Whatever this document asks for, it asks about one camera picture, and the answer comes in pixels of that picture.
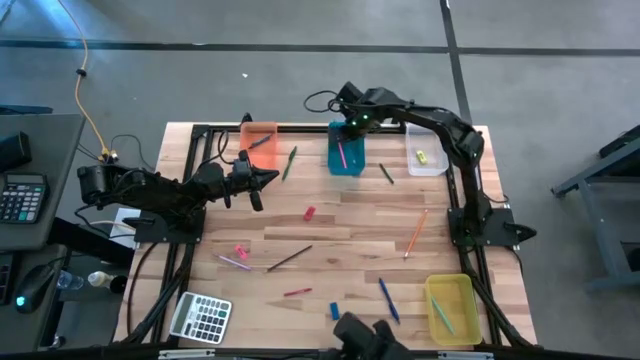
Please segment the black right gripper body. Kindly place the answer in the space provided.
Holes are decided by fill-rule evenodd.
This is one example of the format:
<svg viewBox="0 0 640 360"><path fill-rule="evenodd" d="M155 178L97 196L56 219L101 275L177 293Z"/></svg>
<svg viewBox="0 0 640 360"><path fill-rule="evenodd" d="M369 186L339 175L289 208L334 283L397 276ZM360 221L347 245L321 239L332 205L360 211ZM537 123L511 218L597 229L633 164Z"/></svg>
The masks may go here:
<svg viewBox="0 0 640 360"><path fill-rule="evenodd" d="M343 102L341 113L345 125L350 129L370 129L376 124L373 105Z"/></svg>

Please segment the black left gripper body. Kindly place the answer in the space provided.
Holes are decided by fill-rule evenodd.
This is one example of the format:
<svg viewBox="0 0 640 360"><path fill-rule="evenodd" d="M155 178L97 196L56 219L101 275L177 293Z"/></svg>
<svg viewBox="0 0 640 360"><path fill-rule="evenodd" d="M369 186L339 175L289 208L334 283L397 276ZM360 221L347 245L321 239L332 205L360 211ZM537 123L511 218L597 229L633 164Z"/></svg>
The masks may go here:
<svg viewBox="0 0 640 360"><path fill-rule="evenodd" d="M223 201L226 208L231 207L233 196L253 190L252 176L251 172L231 172L223 178Z"/></svg>

